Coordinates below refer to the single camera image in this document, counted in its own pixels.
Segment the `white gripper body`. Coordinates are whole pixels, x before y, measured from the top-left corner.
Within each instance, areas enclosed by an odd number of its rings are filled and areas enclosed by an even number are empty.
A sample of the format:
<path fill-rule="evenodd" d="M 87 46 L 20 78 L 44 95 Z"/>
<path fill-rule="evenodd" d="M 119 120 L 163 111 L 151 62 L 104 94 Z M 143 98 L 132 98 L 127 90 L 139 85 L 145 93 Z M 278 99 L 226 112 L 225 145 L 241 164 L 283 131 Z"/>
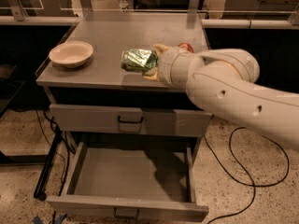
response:
<path fill-rule="evenodd" d="M 200 66 L 198 54 L 180 47 L 171 47 L 158 60 L 158 78 L 164 85 L 184 88 L 192 67 Z"/>

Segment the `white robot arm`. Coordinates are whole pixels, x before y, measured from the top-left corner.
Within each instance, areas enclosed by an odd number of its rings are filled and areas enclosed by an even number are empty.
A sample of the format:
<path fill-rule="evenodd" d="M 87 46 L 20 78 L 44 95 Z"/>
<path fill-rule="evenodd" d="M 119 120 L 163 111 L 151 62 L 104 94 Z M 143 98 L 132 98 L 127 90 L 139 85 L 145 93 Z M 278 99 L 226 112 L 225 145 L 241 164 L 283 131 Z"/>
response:
<path fill-rule="evenodd" d="M 299 94 L 258 85 L 260 68 L 250 53 L 243 49 L 192 53 L 162 44 L 154 50 L 157 81 L 185 91 L 206 112 L 299 149 Z"/>

